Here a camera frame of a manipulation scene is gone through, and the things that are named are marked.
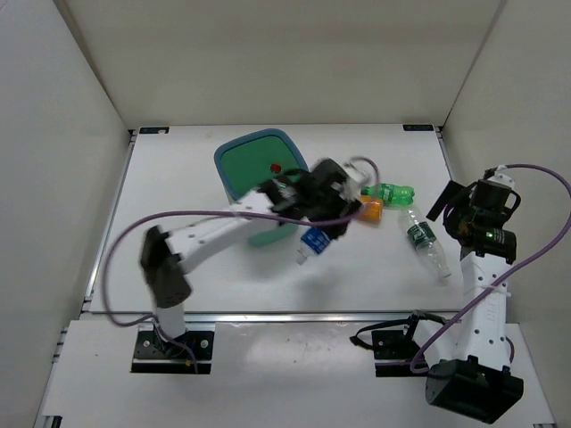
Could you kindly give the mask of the clear bottle blue label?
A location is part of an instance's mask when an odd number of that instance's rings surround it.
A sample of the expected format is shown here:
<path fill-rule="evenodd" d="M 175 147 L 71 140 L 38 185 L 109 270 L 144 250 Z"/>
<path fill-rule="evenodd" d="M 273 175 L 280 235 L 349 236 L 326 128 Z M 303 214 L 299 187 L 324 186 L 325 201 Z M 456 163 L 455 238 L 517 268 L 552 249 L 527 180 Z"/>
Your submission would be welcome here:
<path fill-rule="evenodd" d="M 296 262 L 304 264 L 309 258 L 318 257 L 331 243 L 328 235 L 319 228 L 309 228 L 300 238 Z"/>

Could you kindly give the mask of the clear bottle green label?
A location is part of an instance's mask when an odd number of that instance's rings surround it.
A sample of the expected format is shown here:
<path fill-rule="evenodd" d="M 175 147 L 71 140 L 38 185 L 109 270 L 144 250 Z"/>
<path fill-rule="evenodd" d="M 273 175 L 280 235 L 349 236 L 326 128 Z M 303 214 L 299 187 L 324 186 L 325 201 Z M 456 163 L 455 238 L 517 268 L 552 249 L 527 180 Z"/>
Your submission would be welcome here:
<path fill-rule="evenodd" d="M 398 222 L 423 266 L 439 280 L 450 277 L 444 249 L 422 212 L 414 206 L 402 209 Z"/>

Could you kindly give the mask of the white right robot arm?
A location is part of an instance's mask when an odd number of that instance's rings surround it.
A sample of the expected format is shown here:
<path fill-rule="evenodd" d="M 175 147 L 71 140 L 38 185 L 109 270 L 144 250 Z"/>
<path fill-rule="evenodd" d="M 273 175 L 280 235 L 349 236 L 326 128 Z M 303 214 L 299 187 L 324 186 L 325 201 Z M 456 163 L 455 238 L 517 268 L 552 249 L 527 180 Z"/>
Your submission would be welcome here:
<path fill-rule="evenodd" d="M 415 311 L 401 333 L 412 372 L 426 378 L 425 398 L 439 407 L 493 424 L 523 396 L 511 372 L 506 336 L 508 284 L 517 238 L 504 226 L 521 202 L 514 181 L 487 173 L 471 185 L 450 181 L 428 211 L 460 245 L 464 309 L 459 319 Z"/>

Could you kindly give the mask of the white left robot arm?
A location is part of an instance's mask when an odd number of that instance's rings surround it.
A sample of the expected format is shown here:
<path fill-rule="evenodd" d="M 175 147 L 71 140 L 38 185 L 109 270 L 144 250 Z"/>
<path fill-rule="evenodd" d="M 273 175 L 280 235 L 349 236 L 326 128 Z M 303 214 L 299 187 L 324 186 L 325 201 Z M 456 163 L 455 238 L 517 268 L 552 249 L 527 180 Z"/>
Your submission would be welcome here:
<path fill-rule="evenodd" d="M 360 192 L 370 175 L 353 163 L 325 158 L 312 170 L 292 169 L 270 178 L 208 221 L 166 232 L 159 226 L 145 233 L 139 263 L 154 302 L 156 346 L 168 357 L 187 345 L 184 303 L 192 293 L 188 274 L 207 259 L 254 235 L 286 225 L 307 226 L 299 261 L 318 256 L 343 236 L 362 208 Z"/>

